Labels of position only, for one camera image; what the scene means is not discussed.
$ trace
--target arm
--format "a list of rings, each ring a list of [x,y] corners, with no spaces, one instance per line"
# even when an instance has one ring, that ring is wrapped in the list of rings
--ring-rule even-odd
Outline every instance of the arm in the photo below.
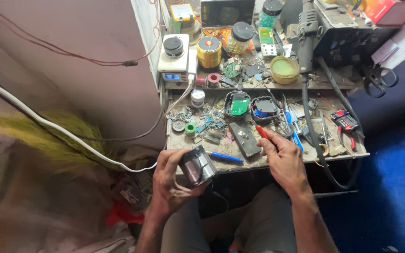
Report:
[[[168,218],[189,198],[201,195],[208,183],[194,189],[176,182],[176,169],[182,155],[189,149],[171,149],[160,152],[153,175],[153,198],[145,212],[145,219],[135,253],[160,253],[162,233]]]
[[[264,138],[257,142],[257,146],[263,147],[262,155],[268,157],[271,174],[292,200],[298,252],[337,253],[338,249],[319,213],[307,181],[301,149],[277,133],[265,131],[276,146]]]

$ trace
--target grey shorts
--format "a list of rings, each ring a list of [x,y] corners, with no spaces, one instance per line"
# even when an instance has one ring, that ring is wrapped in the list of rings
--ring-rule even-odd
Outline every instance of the grey shorts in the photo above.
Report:
[[[200,227],[198,200],[184,204],[166,222],[161,253],[210,253]],[[253,199],[235,232],[244,253],[296,253],[290,198],[269,185]]]

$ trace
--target cardboard box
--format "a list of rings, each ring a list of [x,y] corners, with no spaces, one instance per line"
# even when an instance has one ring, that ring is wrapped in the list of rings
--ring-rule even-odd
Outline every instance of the cardboard box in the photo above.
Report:
[[[405,23],[405,0],[362,0],[360,8],[378,26]]]

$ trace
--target scissors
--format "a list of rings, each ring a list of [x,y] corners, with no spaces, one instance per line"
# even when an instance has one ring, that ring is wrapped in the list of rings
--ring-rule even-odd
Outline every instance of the scissors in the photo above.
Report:
[[[398,84],[399,77],[391,68],[387,67],[377,67],[377,68],[362,68],[363,72],[365,73],[365,80],[364,80],[364,90],[368,94],[368,96],[372,98],[380,98],[385,95],[385,88],[390,88]],[[387,83],[382,76],[382,72],[387,71],[387,75],[393,75],[392,83]],[[376,87],[380,93],[378,95],[372,94],[370,92],[370,86],[373,85]]]

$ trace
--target wooden shelf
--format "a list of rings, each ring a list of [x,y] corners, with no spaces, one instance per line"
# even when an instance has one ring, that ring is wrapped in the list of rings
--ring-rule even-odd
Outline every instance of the wooden shelf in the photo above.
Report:
[[[257,90],[256,91],[258,95],[267,95],[267,91],[265,90]],[[220,98],[223,95],[226,95],[228,93],[228,90],[222,91],[222,90],[211,90],[210,92],[206,92],[206,102],[211,102],[215,98]],[[289,103],[299,101],[301,100],[301,94],[299,91],[296,90],[288,90],[285,92],[285,95],[287,97],[287,101]],[[328,108],[328,110],[323,111],[324,114],[329,115],[330,113],[336,111],[336,107],[339,106],[340,108],[343,108],[340,100],[335,96],[334,92],[332,90],[325,90],[323,91],[323,96],[325,96],[328,100],[330,100],[331,103],[335,105],[335,108],[329,106],[324,100],[321,98],[318,98],[316,96],[315,91],[309,91],[309,98],[314,98],[317,99],[318,101],[318,107],[317,107],[317,115],[314,116],[312,115],[312,123],[314,125],[314,129],[318,134],[322,133],[321,129],[321,121],[320,117],[318,114],[318,109],[325,107]],[[180,95],[171,95],[170,96],[170,103],[174,102],[180,97]],[[183,110],[185,106],[189,105],[189,99],[185,99],[181,101],[175,109],[173,109],[174,112],[172,113],[177,113]],[[196,116],[192,116],[193,120],[196,124],[200,124],[200,119]],[[229,172],[237,172],[237,171],[245,171],[245,170],[252,170],[252,169],[259,169],[259,168],[264,168],[268,167],[269,165],[266,163],[266,158],[262,157],[261,155],[257,154],[251,158],[245,159],[242,155],[242,153],[239,150],[239,147],[235,143],[235,141],[230,141],[227,138],[223,139],[219,145],[212,143],[209,140],[203,140],[199,142],[198,144],[193,144],[192,138],[188,137],[184,133],[178,133],[172,130],[171,128],[171,120],[168,120],[167,123],[167,149],[193,149],[194,147],[198,145],[203,145],[203,147],[207,151],[215,151],[219,153],[225,153],[228,155],[232,155],[234,157],[240,157],[245,160],[243,164],[240,163],[235,163],[235,162],[230,162],[230,161],[225,161],[225,160],[219,160],[219,159],[212,159],[215,167],[217,168],[219,173],[229,173]],[[331,124],[328,120],[325,120],[326,127],[327,127],[327,132],[330,132],[333,136],[333,140],[329,141],[329,147],[337,147],[340,145],[340,142],[337,137],[337,126],[334,126]],[[254,129],[252,125],[248,125],[251,130]],[[304,148],[304,153],[303,153],[303,160],[304,163],[314,163],[315,161],[318,161],[317,158],[317,153],[315,148],[310,146],[306,140],[304,140],[303,137],[300,137],[301,143]],[[334,160],[343,160],[343,159],[351,159],[351,158],[360,158],[360,157],[366,157],[369,156],[370,154],[366,152],[364,144],[359,140],[357,136],[355,136],[356,140],[356,145],[357,145],[357,152],[354,152],[353,154],[348,154],[345,153],[344,155],[338,155],[335,157],[326,157],[327,161],[334,161]],[[343,141],[347,147],[351,146],[351,141],[349,138],[346,137],[346,135],[343,134]],[[182,175],[182,171],[178,168],[177,170],[177,175]]]
[[[331,72],[334,76],[335,81],[337,82],[337,85],[340,89],[363,89],[363,82],[362,81],[351,81],[342,72],[342,70],[335,70],[331,69]],[[198,72],[198,75],[200,76],[207,76],[207,73],[204,72]],[[322,69],[315,69],[314,75],[319,76],[319,78],[315,77],[313,80],[309,81],[309,86],[308,89],[332,89],[327,76],[325,75],[324,71]],[[250,83],[244,83],[243,84],[243,89],[265,89],[263,85],[259,85],[259,81],[257,81],[255,78],[252,78],[252,84]],[[165,83],[165,89],[186,89],[187,85],[183,83],[177,83],[177,82],[164,82]],[[268,84],[265,84],[265,86],[269,89],[302,89],[302,81],[301,81],[301,76],[299,76],[298,79],[296,79],[293,83],[288,84],[288,85],[283,85],[283,84],[278,84],[278,83],[273,83],[270,82]],[[202,87],[199,89],[212,89],[208,87]],[[237,89],[237,86],[235,87],[218,87],[216,89]]]

